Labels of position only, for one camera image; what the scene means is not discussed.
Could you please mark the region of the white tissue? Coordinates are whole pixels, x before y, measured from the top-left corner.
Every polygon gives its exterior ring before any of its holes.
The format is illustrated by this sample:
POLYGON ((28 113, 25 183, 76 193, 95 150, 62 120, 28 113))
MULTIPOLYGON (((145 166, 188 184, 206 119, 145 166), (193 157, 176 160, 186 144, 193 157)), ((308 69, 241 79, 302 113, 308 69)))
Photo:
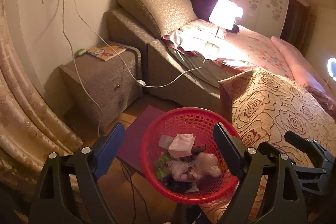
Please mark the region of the white tissue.
POLYGON ((159 147, 167 151, 174 159, 191 156, 191 149, 194 145, 193 134, 177 134, 174 138, 162 135, 159 140, 159 147))

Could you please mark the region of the green snack packet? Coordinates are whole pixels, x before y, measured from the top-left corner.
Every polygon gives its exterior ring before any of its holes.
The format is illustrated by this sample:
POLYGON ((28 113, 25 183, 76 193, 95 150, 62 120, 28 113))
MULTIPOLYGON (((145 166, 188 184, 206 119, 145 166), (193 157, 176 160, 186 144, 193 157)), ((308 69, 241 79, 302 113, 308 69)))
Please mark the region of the green snack packet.
POLYGON ((163 179, 170 174, 168 162, 171 156, 168 152, 163 153, 153 164, 156 168, 155 174, 158 179, 163 179))

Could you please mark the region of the clear plastic bag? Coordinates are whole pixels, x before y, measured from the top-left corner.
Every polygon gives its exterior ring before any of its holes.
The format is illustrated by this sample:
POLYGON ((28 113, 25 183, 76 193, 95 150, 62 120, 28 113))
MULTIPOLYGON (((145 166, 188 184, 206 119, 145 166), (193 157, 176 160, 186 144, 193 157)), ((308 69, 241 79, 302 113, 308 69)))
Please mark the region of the clear plastic bag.
POLYGON ((190 162, 171 160, 166 163, 166 169, 175 181, 196 182, 210 175, 214 178, 221 176, 218 158, 212 153, 201 152, 190 162))

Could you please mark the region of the dark brown wrapper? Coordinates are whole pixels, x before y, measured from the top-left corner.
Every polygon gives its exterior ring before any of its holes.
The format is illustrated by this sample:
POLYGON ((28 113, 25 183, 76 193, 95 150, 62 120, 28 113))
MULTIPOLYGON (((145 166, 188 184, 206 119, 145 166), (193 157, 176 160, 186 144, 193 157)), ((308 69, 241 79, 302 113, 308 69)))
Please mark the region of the dark brown wrapper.
POLYGON ((200 153, 206 150, 206 145, 193 145, 191 149, 191 153, 195 155, 199 155, 200 153))

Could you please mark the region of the purple floor mat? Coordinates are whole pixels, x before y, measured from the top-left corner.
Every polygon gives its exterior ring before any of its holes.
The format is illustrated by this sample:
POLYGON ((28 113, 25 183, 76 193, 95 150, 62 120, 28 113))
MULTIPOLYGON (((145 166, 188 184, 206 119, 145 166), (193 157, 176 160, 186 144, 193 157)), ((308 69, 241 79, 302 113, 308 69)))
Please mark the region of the purple floor mat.
POLYGON ((147 108, 135 119, 135 121, 125 130, 125 137, 121 144, 116 158, 124 163, 131 170, 145 176, 141 166, 141 141, 146 129, 150 124, 164 112, 148 105, 147 108))

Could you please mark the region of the rose patterned bed cover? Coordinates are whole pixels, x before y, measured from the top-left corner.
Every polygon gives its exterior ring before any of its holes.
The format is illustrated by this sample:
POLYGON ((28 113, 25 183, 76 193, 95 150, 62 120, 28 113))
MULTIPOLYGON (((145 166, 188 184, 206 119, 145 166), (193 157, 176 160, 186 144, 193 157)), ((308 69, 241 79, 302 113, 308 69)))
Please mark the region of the rose patterned bed cover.
POLYGON ((294 81, 259 68, 219 81, 219 90, 221 115, 246 147, 267 142, 298 166, 311 167, 308 156, 285 141, 292 131, 335 154, 335 120, 294 81))

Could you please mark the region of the beige patterned curtain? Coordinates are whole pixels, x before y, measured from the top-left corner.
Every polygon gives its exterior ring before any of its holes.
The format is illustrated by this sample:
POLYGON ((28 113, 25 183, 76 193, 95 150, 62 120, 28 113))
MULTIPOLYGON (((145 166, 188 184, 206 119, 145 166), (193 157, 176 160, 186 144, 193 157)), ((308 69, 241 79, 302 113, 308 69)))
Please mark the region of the beige patterned curtain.
POLYGON ((81 146, 28 78, 1 9, 1 182, 32 195, 48 155, 71 155, 81 146))

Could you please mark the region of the brown fabric nightstand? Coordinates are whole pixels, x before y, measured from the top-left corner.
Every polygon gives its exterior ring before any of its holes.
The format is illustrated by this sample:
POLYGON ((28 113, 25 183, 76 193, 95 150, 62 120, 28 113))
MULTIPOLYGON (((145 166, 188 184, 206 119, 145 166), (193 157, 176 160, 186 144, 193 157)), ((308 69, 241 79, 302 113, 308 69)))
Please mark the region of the brown fabric nightstand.
POLYGON ((142 96, 142 88, 133 79, 142 77, 141 53, 135 47, 124 47, 125 52, 109 61, 85 53, 59 66, 75 105, 101 131, 142 96))

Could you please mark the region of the red plastic mesh basket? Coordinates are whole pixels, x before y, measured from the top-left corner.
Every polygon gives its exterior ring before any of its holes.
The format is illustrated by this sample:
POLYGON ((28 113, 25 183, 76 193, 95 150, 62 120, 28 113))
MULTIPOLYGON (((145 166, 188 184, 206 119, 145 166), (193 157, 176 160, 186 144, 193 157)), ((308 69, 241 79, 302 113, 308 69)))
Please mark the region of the red plastic mesh basket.
POLYGON ((214 129, 221 123, 238 137, 220 115, 197 107, 183 107, 160 115, 145 130, 141 141, 142 170, 163 196, 189 205, 207 203, 236 188, 214 129))

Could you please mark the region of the pink folded duvet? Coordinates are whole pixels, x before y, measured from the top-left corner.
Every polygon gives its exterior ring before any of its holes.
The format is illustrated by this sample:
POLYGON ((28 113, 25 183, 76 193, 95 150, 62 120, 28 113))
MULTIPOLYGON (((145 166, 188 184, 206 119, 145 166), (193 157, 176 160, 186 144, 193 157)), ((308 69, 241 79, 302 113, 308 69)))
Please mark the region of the pink folded duvet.
POLYGON ((272 36, 272 43, 283 55, 294 81, 303 86, 335 120, 335 97, 326 81, 316 72, 301 52, 285 40, 272 36))

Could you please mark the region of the small green object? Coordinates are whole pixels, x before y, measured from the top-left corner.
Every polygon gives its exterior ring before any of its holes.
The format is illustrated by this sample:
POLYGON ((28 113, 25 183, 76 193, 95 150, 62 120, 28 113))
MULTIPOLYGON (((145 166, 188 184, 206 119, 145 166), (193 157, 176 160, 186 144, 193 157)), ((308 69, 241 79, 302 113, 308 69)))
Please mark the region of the small green object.
POLYGON ((74 57, 78 58, 80 56, 82 56, 83 54, 85 54, 87 51, 85 49, 79 49, 74 53, 74 57))

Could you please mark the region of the orange book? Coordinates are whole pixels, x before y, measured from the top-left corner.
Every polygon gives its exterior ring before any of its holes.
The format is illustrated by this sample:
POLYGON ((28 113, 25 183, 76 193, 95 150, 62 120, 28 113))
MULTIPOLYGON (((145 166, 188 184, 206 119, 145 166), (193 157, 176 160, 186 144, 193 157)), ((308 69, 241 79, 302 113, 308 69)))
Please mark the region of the orange book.
POLYGON ((97 57, 102 61, 109 61, 110 59, 125 51, 125 47, 119 46, 114 43, 109 43, 109 45, 99 44, 97 46, 94 46, 89 49, 87 53, 93 57, 97 57))

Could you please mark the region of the pink floral bed sheet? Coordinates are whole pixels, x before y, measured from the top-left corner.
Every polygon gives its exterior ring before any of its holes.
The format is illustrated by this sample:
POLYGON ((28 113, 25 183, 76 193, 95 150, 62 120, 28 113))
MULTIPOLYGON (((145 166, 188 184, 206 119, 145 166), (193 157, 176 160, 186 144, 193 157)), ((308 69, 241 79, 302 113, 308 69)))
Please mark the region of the pink floral bed sheet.
POLYGON ((204 56, 228 72, 263 68, 293 80, 285 57, 270 38, 243 26, 237 33, 217 28, 205 20, 194 20, 163 36, 167 44, 189 56, 204 56))

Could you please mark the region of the lit white table lamp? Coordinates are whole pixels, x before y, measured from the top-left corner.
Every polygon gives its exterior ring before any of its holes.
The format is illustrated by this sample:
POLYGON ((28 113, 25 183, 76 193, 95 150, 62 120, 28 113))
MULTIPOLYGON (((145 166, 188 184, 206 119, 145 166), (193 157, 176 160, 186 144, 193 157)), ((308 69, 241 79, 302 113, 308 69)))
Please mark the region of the lit white table lamp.
POLYGON ((219 30, 222 30, 223 38, 226 37, 227 30, 232 30, 236 18, 243 16, 243 9, 229 0, 218 0, 210 13, 209 21, 217 26, 217 31, 212 42, 207 43, 207 48, 212 52, 219 52, 221 42, 217 39, 219 30))

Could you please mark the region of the dark purple cushion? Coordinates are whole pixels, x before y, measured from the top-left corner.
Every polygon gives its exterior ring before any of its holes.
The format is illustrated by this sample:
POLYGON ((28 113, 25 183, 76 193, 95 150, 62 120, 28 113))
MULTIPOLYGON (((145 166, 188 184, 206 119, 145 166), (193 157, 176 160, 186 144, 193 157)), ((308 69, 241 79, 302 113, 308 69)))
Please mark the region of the dark purple cushion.
MULTIPOLYGON (((209 16, 218 0, 191 0, 193 11, 199 19, 209 21, 209 16)), ((239 26, 234 24, 232 30, 228 32, 238 33, 240 31, 239 26)))

